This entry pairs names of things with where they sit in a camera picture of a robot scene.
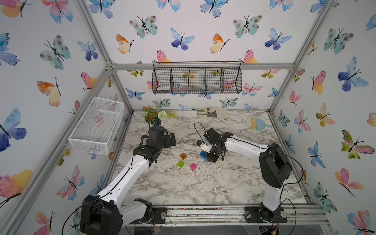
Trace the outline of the long light blue lego brick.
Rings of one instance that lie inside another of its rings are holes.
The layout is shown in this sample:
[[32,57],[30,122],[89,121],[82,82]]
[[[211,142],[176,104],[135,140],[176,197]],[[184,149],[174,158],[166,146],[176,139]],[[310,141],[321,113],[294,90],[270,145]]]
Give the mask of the long light blue lego brick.
[[200,152],[200,157],[201,157],[203,160],[207,161],[207,160],[208,160],[208,159],[207,159],[207,152],[204,152],[204,151]]

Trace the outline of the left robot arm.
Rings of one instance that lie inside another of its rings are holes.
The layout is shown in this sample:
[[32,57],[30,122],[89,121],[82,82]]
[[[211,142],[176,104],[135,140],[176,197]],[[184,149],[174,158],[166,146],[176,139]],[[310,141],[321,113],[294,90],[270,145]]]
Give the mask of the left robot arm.
[[151,202],[137,198],[128,205],[122,203],[136,181],[157,162],[162,150],[173,146],[176,146],[174,133],[168,133],[162,126],[150,127],[115,179],[95,196],[84,199],[80,231],[86,235],[118,235],[123,227],[135,221],[153,224]]

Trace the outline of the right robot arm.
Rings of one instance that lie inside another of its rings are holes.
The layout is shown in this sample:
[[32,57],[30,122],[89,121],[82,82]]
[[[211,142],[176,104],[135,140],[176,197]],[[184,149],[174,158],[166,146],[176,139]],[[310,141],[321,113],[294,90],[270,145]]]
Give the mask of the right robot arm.
[[264,198],[259,206],[245,207],[247,223],[286,223],[287,215],[282,207],[282,193],[286,180],[292,172],[288,157],[278,144],[262,145],[243,140],[232,133],[217,133],[214,129],[205,132],[203,140],[196,145],[209,162],[224,160],[225,153],[234,152],[258,161],[262,179],[266,183]]

